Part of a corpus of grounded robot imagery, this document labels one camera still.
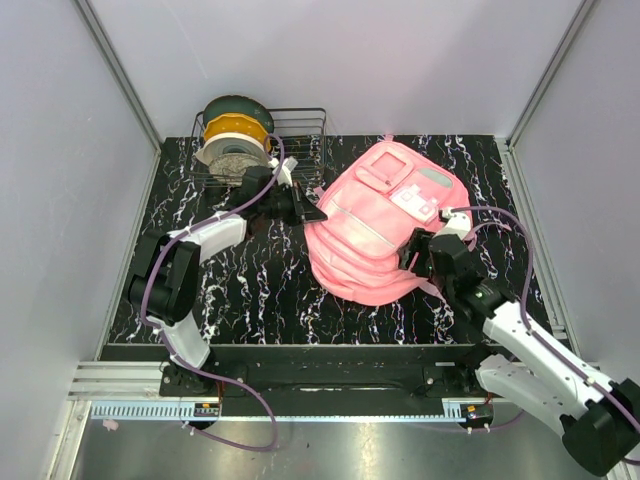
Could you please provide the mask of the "pink student backpack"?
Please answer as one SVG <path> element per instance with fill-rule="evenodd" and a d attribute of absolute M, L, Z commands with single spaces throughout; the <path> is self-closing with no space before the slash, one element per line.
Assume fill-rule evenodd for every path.
<path fill-rule="evenodd" d="M 304 227 L 312 274 L 329 293 L 365 306 L 393 303 L 415 289 L 439 297 L 426 279 L 399 268 L 415 228 L 436 233 L 439 211 L 469 206 L 453 173 L 411 148 L 374 144 L 321 193 L 328 219 Z"/>

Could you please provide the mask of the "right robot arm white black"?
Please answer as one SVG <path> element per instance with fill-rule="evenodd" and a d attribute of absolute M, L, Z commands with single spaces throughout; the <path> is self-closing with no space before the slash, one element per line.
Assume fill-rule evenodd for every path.
<path fill-rule="evenodd" d="M 459 321 L 514 355 L 475 347 L 454 371 L 466 396 L 485 390 L 544 423 L 594 476 L 607 475 L 639 445 L 639 385 L 616 381 L 579 358 L 526 312 L 523 302 L 475 268 L 454 233 L 417 228 L 400 267 L 428 279 Z"/>

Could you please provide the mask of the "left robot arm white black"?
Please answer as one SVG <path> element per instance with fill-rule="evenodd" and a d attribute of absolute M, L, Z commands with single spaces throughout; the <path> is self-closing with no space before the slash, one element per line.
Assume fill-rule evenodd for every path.
<path fill-rule="evenodd" d="M 263 220 L 290 226 L 323 222 L 328 216 L 298 183 L 270 166 L 246 169 L 221 210 L 182 230 L 145 232 L 125 282 L 127 301 L 169 351 L 167 383 L 196 396 L 218 379 L 215 356 L 193 316 L 200 265 L 255 234 Z"/>

